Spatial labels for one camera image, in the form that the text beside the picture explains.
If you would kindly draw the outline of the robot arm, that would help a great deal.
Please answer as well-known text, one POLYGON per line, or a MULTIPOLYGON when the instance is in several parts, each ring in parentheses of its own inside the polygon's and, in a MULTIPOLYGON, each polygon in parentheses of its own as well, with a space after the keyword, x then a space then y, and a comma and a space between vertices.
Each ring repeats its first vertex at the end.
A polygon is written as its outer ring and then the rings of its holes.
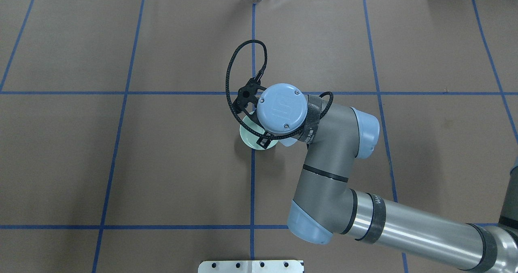
POLYGON ((483 228, 355 191, 348 178, 355 159, 368 158, 380 136, 378 119, 293 85, 264 88, 254 120, 266 136, 291 136, 308 145, 287 227, 300 239, 326 245, 334 234, 441 262, 467 273, 517 271, 517 165, 498 225, 483 228))

